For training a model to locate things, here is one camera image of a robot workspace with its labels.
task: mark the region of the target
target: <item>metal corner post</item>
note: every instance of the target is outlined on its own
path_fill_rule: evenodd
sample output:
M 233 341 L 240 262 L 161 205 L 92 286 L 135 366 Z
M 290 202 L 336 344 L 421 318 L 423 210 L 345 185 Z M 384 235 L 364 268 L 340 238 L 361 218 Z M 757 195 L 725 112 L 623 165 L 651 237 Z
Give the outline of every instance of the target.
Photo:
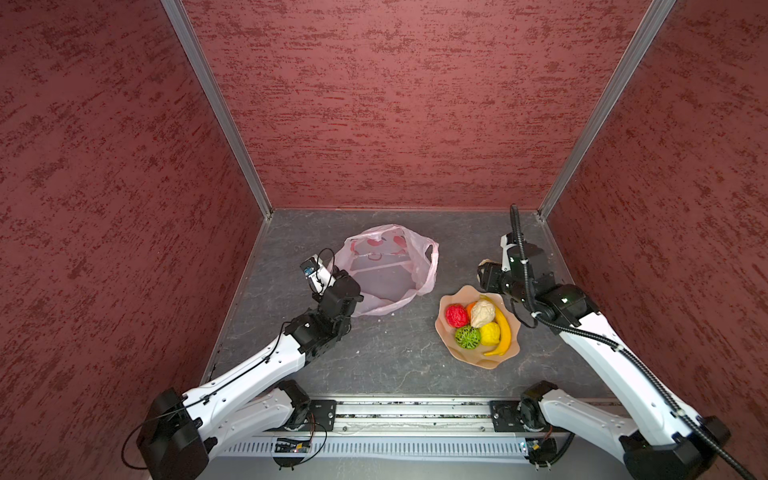
M 253 162 L 250 159 L 243 138 L 240 136 L 240 132 L 237 130 L 237 126 L 227 107 L 224 96 L 221 94 L 221 90 L 219 90 L 219 85 L 216 83 L 214 73 L 210 70 L 210 66 L 205 59 L 200 42 L 197 41 L 197 36 L 192 28 L 192 23 L 187 15 L 187 10 L 184 9 L 181 0 L 161 0 L 161 3 L 170 19 L 170 23 L 174 26 L 174 30 L 181 42 L 181 46 L 184 47 L 184 52 L 187 53 L 187 58 L 189 58 L 189 61 L 192 64 L 192 69 L 197 75 L 197 80 L 200 81 L 205 96 L 208 97 L 208 101 L 210 102 L 211 108 L 214 110 L 216 119 L 219 121 L 221 130 L 224 132 L 224 136 L 227 137 L 230 148 L 232 148 L 232 152 L 237 159 L 237 163 L 240 165 L 240 169 L 243 171 L 248 186 L 253 192 L 256 202 L 259 204 L 264 219 L 271 218 L 273 211 L 272 205 L 266 197 L 266 191 L 261 184 L 261 180 L 259 180 L 259 174 L 253 166 Z
M 645 52 L 659 32 L 664 20 L 667 19 L 674 4 L 675 0 L 651 1 L 648 10 L 645 12 L 643 19 L 637 26 L 637 30 L 627 46 L 627 50 L 624 51 L 624 55 L 621 57 L 616 70 L 614 70 L 611 79 L 605 86 L 605 90 L 603 90 L 600 100 L 595 105 L 592 115 L 587 120 L 584 130 L 581 131 L 581 135 L 576 140 L 571 154 L 565 160 L 558 178 L 554 181 L 547 196 L 541 203 L 539 214 L 543 220 L 547 220 L 558 199 L 563 194 L 563 191 L 565 191 L 565 187 L 581 163 L 581 159 L 584 158 L 590 145 L 592 145 L 592 141 L 598 135 L 603 123 L 608 118 L 614 105 L 616 105 L 621 92 L 624 91 L 627 83 L 629 83 L 632 74 L 640 64 Z

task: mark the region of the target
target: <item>pink plastic bag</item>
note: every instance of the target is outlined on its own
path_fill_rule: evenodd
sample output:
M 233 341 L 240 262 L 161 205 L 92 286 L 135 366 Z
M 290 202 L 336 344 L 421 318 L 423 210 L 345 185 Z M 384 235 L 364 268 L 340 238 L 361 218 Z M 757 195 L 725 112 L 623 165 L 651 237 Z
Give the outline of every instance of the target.
M 437 278 L 437 249 L 431 238 L 392 224 L 346 239 L 336 252 L 336 265 L 360 284 L 365 297 L 353 316 L 386 315 L 414 296 L 431 292 Z

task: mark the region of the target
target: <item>yellow banana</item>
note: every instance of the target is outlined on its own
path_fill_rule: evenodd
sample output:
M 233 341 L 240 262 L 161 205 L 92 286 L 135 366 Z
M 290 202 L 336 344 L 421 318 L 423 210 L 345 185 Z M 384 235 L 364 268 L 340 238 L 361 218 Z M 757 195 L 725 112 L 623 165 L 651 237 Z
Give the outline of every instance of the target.
M 507 321 L 507 317 L 504 316 L 504 313 L 502 313 L 502 311 L 499 310 L 497 306 L 496 317 L 494 319 L 496 320 L 496 323 L 498 323 L 498 328 L 502 332 L 501 339 L 495 349 L 491 350 L 490 352 L 483 353 L 485 356 L 504 355 L 507 353 L 507 350 L 509 350 L 509 346 L 512 343 L 512 331 L 509 329 L 509 322 Z

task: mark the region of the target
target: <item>gray floor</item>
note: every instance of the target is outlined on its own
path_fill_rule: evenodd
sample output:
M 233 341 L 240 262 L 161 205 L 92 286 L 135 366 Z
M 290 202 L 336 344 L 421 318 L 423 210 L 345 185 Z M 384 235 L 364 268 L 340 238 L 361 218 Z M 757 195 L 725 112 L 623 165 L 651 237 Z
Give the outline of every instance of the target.
M 215 458 L 199 480 L 629 480 L 624 464 L 576 437 L 552 471 L 531 465 L 469 462 L 414 462 L 373 458 L 315 458 L 307 465 L 278 470 L 271 458 Z
M 526 240 L 548 253 L 533 214 L 522 218 Z M 258 261 L 238 310 L 220 345 L 213 375 L 220 375 L 262 349 L 286 319 L 314 306 L 299 265 L 324 247 L 338 250 L 347 237 L 376 225 L 398 223 L 437 241 L 435 289 L 417 296 L 394 315 L 353 319 L 352 332 L 293 377 L 310 394 L 405 396 L 519 396 L 546 379 L 580 398 L 613 394 L 571 347 L 548 329 L 523 328 L 520 353 L 494 370 L 454 359 L 435 331 L 440 297 L 477 285 L 485 258 L 501 259 L 499 238 L 509 217 L 497 213 L 279 210 L 266 232 Z M 555 275 L 559 255 L 550 255 Z

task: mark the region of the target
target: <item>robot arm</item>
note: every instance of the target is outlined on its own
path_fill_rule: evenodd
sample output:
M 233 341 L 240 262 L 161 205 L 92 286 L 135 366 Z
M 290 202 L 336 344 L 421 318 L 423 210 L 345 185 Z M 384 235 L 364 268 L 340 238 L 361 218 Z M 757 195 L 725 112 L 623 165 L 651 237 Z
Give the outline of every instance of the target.
M 136 443 L 154 480 L 192 480 L 243 437 L 306 418 L 309 397 L 294 381 L 279 381 L 350 331 L 362 296 L 346 271 L 328 271 L 317 255 L 301 269 L 317 308 L 284 323 L 268 346 L 222 376 L 182 396 L 168 389 L 153 401 Z
M 696 478 L 717 455 L 740 474 L 745 472 L 744 478 L 753 478 L 722 450 L 730 438 L 727 427 L 716 417 L 701 418 L 674 395 L 631 352 L 583 291 L 555 284 L 554 275 L 546 273 L 545 254 L 523 240 L 514 207 L 511 217 L 513 232 L 502 237 L 502 262 L 486 260 L 478 267 L 481 287 L 523 304 L 533 319 L 532 325 L 521 320 L 524 325 L 550 327 L 589 363 L 631 416 L 603 412 L 542 382 L 523 395 L 520 423 L 531 430 L 543 425 L 570 430 L 618 458 L 637 480 Z

